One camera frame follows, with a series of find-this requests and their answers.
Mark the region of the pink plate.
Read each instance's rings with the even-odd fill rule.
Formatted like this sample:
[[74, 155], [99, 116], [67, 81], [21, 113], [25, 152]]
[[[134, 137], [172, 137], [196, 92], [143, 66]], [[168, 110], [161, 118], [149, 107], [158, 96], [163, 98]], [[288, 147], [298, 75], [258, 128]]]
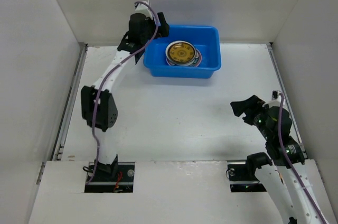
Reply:
[[202, 61], [202, 55], [201, 55], [201, 52], [197, 49], [194, 66], [198, 67], [200, 65], [201, 61]]

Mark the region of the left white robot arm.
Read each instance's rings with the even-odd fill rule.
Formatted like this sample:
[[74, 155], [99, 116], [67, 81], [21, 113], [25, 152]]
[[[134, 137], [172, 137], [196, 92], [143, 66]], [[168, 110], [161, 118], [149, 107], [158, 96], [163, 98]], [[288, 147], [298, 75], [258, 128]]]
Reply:
[[103, 75], [91, 86], [81, 89], [81, 116], [92, 130], [97, 143], [92, 166], [84, 167], [89, 180], [112, 181], [119, 172], [118, 154], [109, 133], [117, 121], [118, 109], [114, 91], [127, 72], [138, 63], [148, 43], [169, 35], [170, 26], [164, 13], [147, 16], [134, 13], [130, 16], [128, 31], [123, 36], [114, 58]]

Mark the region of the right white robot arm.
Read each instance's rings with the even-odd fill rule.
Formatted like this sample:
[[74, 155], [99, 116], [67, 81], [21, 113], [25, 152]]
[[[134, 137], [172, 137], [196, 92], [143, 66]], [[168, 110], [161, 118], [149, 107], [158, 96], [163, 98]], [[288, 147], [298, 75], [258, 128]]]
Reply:
[[303, 151], [290, 134], [293, 122], [284, 94], [273, 91], [269, 102], [253, 95], [230, 106], [266, 141], [265, 152], [247, 156], [245, 174], [264, 186], [283, 223], [327, 223], [308, 178]]

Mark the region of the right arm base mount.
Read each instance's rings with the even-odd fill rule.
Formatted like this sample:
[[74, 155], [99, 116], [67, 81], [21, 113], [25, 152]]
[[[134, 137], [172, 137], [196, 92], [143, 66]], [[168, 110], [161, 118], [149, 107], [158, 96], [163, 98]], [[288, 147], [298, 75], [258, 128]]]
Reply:
[[228, 161], [226, 177], [230, 182], [230, 191], [235, 192], [266, 192], [265, 187], [249, 173], [245, 161]]

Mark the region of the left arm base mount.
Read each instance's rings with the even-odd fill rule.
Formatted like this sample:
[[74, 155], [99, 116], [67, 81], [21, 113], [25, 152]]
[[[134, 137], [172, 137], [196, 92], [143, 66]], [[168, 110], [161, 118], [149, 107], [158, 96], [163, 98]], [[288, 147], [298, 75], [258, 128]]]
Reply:
[[134, 188], [135, 162], [118, 163], [117, 172], [114, 177], [99, 168], [96, 169], [93, 179], [92, 170], [94, 164], [84, 166], [82, 169], [87, 172], [85, 193], [132, 193]]

